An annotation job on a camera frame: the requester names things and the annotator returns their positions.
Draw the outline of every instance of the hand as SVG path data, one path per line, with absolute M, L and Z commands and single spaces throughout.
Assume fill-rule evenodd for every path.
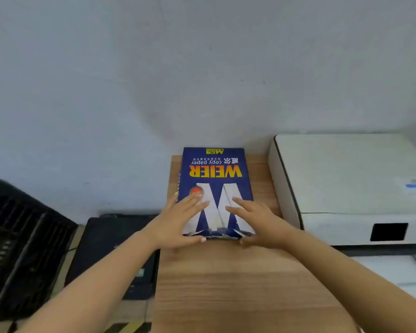
M 237 197 L 233 197 L 233 201 L 242 208 L 225 207 L 226 210 L 243 218 L 256 232 L 256 235 L 243 237 L 240 240 L 240 244 L 245 248 L 263 246 L 270 249 L 283 249 L 289 235 L 293 230 L 297 230 L 287 221 L 274 215 L 263 203 L 246 201 Z
M 156 249 L 173 249 L 205 242 L 203 236 L 183 236 L 182 229 L 191 217 L 205 209 L 209 201 L 197 204 L 202 194 L 191 194 L 176 203 L 172 196 L 162 212 L 141 231 L 154 242 Z

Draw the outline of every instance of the blue paper package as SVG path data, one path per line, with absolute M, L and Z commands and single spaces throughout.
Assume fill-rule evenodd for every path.
M 184 235 L 238 239 L 255 232 L 242 218 L 225 207 L 239 207 L 232 198 L 252 200 L 243 148 L 185 147 L 180 169 L 178 201 L 193 192 L 202 194 L 208 207 L 192 217 Z

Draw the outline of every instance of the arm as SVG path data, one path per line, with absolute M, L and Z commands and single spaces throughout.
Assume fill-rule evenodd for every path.
M 283 249 L 297 258 L 338 299 L 366 333 L 416 333 L 416 299 L 331 246 L 288 224 L 260 203 L 233 200 L 227 207 L 255 230 L 247 246 Z
M 208 203 L 189 195 L 175 204 L 173 196 L 154 220 L 75 279 L 40 308 L 19 333 L 101 332 L 131 281 L 157 249 L 204 242 L 203 236 L 184 237 L 186 222 Z

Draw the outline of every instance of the white wall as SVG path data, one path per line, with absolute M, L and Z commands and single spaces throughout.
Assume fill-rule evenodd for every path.
M 157 211 L 186 145 L 416 144 L 416 0 L 0 0 L 0 178 L 77 222 Z

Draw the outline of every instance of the wooden table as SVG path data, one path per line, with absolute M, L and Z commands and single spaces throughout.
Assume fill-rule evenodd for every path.
M 173 156 L 168 195 L 177 189 Z M 280 215 L 264 156 L 247 156 L 256 201 Z M 333 295 L 286 252 L 209 240 L 162 250 L 152 332 L 358 332 Z

